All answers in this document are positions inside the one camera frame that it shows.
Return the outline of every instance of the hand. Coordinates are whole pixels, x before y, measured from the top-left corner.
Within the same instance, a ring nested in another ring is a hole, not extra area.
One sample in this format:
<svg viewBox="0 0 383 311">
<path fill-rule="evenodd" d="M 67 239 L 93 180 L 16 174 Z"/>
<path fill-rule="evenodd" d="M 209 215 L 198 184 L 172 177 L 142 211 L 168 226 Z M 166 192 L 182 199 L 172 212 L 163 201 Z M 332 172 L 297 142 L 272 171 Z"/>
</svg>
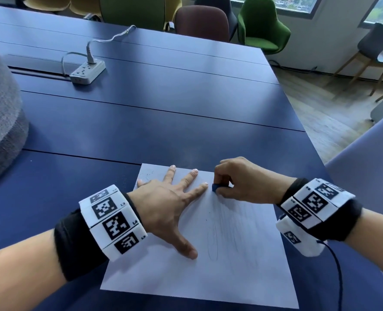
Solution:
<svg viewBox="0 0 383 311">
<path fill-rule="evenodd" d="M 215 167 L 214 183 L 220 187 L 217 194 L 257 204 L 278 204 L 296 178 L 280 175 L 248 161 L 244 157 L 225 159 Z"/>
<path fill-rule="evenodd" d="M 198 174 L 194 169 L 179 184 L 172 185 L 176 166 L 171 166 L 163 182 L 151 180 L 147 183 L 138 180 L 138 189 L 128 193 L 141 217 L 144 229 L 164 241 L 172 244 L 182 255 L 195 259 L 197 251 L 179 232 L 179 219 L 184 209 L 207 189 L 202 183 L 198 188 L 187 193 L 186 188 Z"/>
</svg>

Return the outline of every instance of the white power strip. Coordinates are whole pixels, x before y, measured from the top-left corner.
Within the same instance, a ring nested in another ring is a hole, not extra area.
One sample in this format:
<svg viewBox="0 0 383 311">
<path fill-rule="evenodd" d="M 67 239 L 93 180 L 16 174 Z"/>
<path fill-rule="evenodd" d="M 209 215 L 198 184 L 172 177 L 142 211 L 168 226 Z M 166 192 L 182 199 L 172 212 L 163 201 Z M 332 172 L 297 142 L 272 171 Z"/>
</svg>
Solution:
<svg viewBox="0 0 383 311">
<path fill-rule="evenodd" d="M 105 70 L 105 62 L 100 59 L 95 59 L 95 64 L 83 63 L 69 77 L 72 83 L 89 85 Z"/>
</svg>

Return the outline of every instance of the white sheet of paper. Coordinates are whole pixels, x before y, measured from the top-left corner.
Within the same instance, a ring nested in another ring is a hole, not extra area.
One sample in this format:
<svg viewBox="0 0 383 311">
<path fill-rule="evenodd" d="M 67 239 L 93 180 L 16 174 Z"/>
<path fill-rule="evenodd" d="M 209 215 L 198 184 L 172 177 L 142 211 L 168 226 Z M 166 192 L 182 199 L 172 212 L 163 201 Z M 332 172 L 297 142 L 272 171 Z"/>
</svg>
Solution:
<svg viewBox="0 0 383 311">
<path fill-rule="evenodd" d="M 142 164 L 139 179 L 163 180 L 168 167 Z M 176 184 L 190 170 L 177 168 Z M 272 205 L 224 199 L 213 172 L 199 171 L 189 189 L 209 188 L 183 212 L 179 230 L 197 249 L 187 259 L 152 234 L 110 262 L 101 289 L 298 309 Z"/>
</svg>

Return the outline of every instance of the wooden floor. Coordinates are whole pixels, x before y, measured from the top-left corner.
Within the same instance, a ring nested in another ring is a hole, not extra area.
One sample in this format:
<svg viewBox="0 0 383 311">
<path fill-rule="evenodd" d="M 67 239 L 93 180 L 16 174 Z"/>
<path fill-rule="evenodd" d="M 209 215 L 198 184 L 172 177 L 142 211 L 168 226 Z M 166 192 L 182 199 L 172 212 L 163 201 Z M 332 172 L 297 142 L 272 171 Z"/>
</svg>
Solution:
<svg viewBox="0 0 383 311">
<path fill-rule="evenodd" d="M 383 83 L 370 97 L 373 82 L 272 69 L 324 163 L 372 127 Z"/>
</svg>

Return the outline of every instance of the table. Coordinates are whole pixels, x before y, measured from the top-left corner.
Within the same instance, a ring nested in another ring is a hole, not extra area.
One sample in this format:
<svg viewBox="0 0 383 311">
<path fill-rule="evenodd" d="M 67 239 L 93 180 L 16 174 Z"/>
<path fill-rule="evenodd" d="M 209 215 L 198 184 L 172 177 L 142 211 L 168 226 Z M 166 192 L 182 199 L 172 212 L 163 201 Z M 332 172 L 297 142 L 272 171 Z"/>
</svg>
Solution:
<svg viewBox="0 0 383 311">
<path fill-rule="evenodd" d="M 59 60 L 121 30 L 0 7 L 0 54 Z M 213 171 L 221 159 L 242 155 L 290 176 L 330 180 L 259 49 L 137 29 L 92 50 L 107 70 L 90 86 L 14 75 L 30 132 L 0 178 L 0 248 L 51 229 L 79 200 L 112 183 L 131 190 L 143 162 Z M 343 309 L 383 310 L 377 267 L 342 243 L 330 245 L 343 270 Z M 336 310 L 329 252 L 306 258 L 285 239 L 284 247 L 300 310 Z M 100 291 L 105 269 L 67 284 L 36 309 L 283 310 Z"/>
</svg>

